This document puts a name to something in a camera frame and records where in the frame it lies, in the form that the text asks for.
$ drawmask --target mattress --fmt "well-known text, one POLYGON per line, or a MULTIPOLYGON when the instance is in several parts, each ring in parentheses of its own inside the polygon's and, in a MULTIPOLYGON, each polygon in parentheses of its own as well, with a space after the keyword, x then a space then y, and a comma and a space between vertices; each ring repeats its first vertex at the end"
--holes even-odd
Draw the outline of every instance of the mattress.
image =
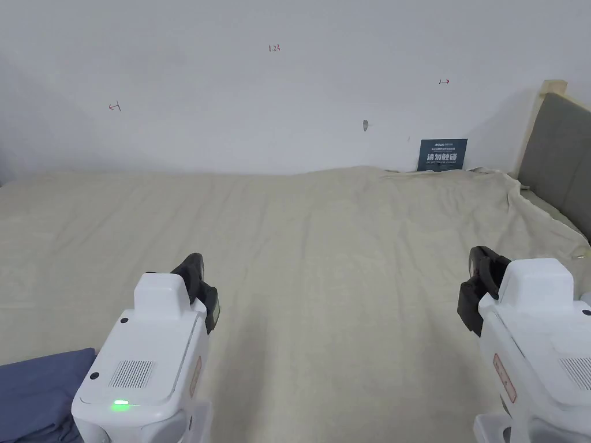
POLYGON ((456 314, 472 246, 589 244, 500 173, 50 174, 0 188, 0 363, 100 348, 145 271, 205 260, 213 442, 473 441, 501 409, 456 314))

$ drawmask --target red warning label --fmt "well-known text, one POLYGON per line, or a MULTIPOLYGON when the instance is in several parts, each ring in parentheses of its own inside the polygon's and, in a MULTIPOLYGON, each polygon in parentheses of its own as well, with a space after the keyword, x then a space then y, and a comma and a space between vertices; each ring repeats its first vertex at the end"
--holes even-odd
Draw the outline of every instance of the red warning label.
POLYGON ((517 400, 517 391, 515 390, 513 383, 511 383, 511 379, 507 375, 507 371, 505 371, 505 367, 499 358, 499 354, 495 354, 495 358, 492 359, 492 364, 495 365, 496 373, 499 374, 501 383, 503 383, 503 386, 505 386, 509 400, 511 400, 511 403, 515 403, 515 400, 517 400))

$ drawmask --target wooden headboard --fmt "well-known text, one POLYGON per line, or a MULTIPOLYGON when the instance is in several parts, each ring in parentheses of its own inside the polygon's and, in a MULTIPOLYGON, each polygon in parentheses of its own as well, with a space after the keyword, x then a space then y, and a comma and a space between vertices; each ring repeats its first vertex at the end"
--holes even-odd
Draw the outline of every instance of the wooden headboard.
POLYGON ((591 239, 591 109, 559 82, 544 82, 517 178, 591 239))

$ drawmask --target handwritten mark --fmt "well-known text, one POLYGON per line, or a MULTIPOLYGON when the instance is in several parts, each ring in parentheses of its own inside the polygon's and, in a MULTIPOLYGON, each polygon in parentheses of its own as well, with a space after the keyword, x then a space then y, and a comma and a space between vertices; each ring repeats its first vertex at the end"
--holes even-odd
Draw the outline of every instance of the handwritten mark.
POLYGON ((115 106, 111 106, 111 104, 109 104, 110 110, 114 110, 115 108, 119 108, 119 112, 121 112, 121 107, 119 106, 119 100, 117 100, 117 104, 115 106))

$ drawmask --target blue cloth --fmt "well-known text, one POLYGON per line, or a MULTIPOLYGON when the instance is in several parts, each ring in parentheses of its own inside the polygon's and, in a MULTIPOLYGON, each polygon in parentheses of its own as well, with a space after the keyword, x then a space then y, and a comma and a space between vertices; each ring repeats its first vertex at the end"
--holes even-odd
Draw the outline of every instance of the blue cloth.
POLYGON ((0 442, 81 441, 70 410, 94 360, 87 348, 0 366, 0 442))

